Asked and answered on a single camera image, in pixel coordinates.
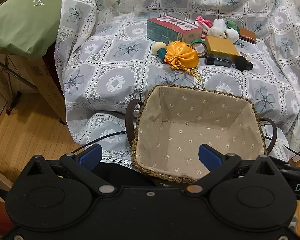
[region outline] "woven basket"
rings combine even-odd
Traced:
[[[133,112],[140,104],[136,128]],[[135,167],[152,177],[192,183],[208,174],[199,161],[203,143],[222,154],[236,153],[255,160],[269,153],[253,103],[219,91],[183,86],[156,86],[145,103],[132,100],[126,112],[126,130]]]

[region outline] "bag handle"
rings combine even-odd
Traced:
[[[142,106],[143,102],[139,99],[131,100],[126,110],[125,123],[126,123],[128,142],[130,146],[132,146],[132,141],[135,138],[134,126],[133,126],[133,114],[134,114],[134,108],[136,107],[137,104],[139,104],[139,106]]]
[[[269,143],[269,146],[266,150],[267,155],[269,155],[269,153],[272,151],[272,149],[275,145],[275,142],[277,141],[277,136],[278,136],[277,126],[275,125],[274,121],[272,121],[270,118],[262,117],[262,118],[259,119],[259,121],[269,122],[272,126],[273,135],[272,135],[271,142]]]

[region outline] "floral tablecloth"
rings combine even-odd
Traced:
[[[238,40],[235,46],[250,56],[253,70],[200,59],[203,82],[172,71],[152,54],[154,42],[146,37],[146,20],[167,14],[189,22],[199,15],[232,19],[252,30],[257,44]],[[259,116],[282,131],[279,141],[287,144],[284,133],[300,150],[300,0],[63,0],[55,61],[67,124],[79,144],[124,130],[127,104],[144,100],[154,85],[178,84],[250,98]],[[124,134],[100,144],[104,162],[132,167]],[[289,158],[279,148],[273,155]]]

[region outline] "drawstring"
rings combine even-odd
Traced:
[[[175,69],[175,70],[184,70],[184,71],[187,71],[190,75],[192,75],[196,80],[202,82],[202,79],[200,78],[201,74],[200,73],[197,73],[196,71],[192,71],[194,69],[197,69],[197,67],[194,67],[194,68],[186,68],[185,66],[183,66],[180,61],[179,61],[179,58],[177,55],[174,55],[175,57],[175,60],[176,60],[176,65],[173,65],[171,66],[171,69]]]

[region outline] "wooden floor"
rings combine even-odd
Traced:
[[[4,111],[0,115],[0,172],[12,182],[33,155],[58,159],[77,147],[41,95],[24,94],[10,116]],[[300,166],[300,161],[293,164]],[[300,201],[296,215],[300,236]]]

